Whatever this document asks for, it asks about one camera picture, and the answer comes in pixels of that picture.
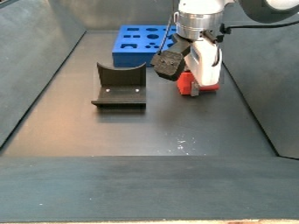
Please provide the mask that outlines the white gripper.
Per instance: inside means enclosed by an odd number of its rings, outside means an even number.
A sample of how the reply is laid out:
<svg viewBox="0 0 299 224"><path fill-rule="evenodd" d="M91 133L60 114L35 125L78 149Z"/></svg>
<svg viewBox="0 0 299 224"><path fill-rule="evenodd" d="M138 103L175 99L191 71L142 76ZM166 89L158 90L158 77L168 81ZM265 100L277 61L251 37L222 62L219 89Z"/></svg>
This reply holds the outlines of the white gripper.
<svg viewBox="0 0 299 224"><path fill-rule="evenodd" d="M184 57L184 61L198 81L191 82L191 96L198 96L200 86L207 87L219 83L222 50L217 44L203 38L191 43L191 52Z"/></svg>

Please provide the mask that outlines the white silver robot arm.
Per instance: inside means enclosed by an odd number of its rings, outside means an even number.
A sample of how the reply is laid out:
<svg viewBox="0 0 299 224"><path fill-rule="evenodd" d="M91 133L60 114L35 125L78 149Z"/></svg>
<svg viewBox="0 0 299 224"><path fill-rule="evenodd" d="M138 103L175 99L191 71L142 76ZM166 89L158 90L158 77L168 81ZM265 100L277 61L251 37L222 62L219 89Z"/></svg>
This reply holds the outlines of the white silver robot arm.
<svg viewBox="0 0 299 224"><path fill-rule="evenodd" d="M219 89L222 37L231 28L222 23L225 8L238 3L247 16L270 24L299 12L299 0L180 0L174 13L178 36L191 43L184 56L186 68L178 80L182 95Z"/></svg>

